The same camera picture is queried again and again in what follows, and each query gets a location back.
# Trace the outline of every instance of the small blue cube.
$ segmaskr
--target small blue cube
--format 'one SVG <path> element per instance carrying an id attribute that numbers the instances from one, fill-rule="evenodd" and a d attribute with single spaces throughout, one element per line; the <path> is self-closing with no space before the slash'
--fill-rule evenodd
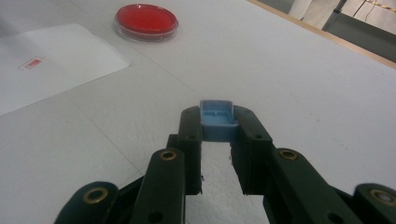
<path id="1" fill-rule="evenodd" d="M 203 140 L 232 142 L 239 126 L 233 115 L 233 102 L 204 100 L 200 103 Z"/>

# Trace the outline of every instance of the metal screw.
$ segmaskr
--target metal screw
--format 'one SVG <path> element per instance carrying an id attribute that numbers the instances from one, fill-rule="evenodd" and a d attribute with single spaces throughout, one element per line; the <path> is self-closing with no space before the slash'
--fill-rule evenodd
<path id="1" fill-rule="evenodd" d="M 176 156 L 177 154 L 173 151 L 165 151 L 161 153 L 161 159 L 163 159 L 164 161 L 174 160 Z"/>
<path id="2" fill-rule="evenodd" d="M 288 149 L 283 149 L 279 151 L 279 155 L 288 161 L 297 161 L 298 156 L 295 152 L 288 150 Z"/>
<path id="3" fill-rule="evenodd" d="M 396 207 L 396 197 L 381 189 L 370 190 L 370 195 L 377 201 L 388 206 Z"/>
<path id="4" fill-rule="evenodd" d="M 105 188 L 93 188 L 85 192 L 82 200 L 84 203 L 99 203 L 107 197 L 108 191 Z"/>

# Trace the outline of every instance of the white sheet of paper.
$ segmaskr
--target white sheet of paper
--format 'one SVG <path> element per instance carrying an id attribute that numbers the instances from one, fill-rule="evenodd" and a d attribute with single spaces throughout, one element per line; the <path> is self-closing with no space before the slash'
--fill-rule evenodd
<path id="1" fill-rule="evenodd" d="M 0 59 L 0 116 L 131 64 L 77 24 L 0 38 Z"/>

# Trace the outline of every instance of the petri dish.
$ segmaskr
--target petri dish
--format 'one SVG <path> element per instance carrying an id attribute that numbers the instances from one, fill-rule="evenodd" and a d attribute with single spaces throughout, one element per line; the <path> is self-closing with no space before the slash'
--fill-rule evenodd
<path id="1" fill-rule="evenodd" d="M 164 41 L 175 36 L 176 16 L 163 7 L 133 4 L 120 8 L 115 17 L 119 34 L 132 40 Z"/>

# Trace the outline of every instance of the white table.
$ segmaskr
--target white table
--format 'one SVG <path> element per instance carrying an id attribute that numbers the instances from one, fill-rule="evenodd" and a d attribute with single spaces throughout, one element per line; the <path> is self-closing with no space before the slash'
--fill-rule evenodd
<path id="1" fill-rule="evenodd" d="M 174 12 L 177 36 L 118 37 L 114 15 L 132 3 Z M 180 112 L 202 99 L 253 110 L 277 147 L 302 152 L 339 189 L 396 189 L 394 68 L 241 0 L 0 3 L 0 36 L 67 23 L 134 63 L 0 117 L 0 223 L 51 223 L 80 187 L 137 179 Z M 187 198 L 187 223 L 268 223 L 262 197 L 242 195 L 229 154 L 203 144 L 204 194 Z"/>

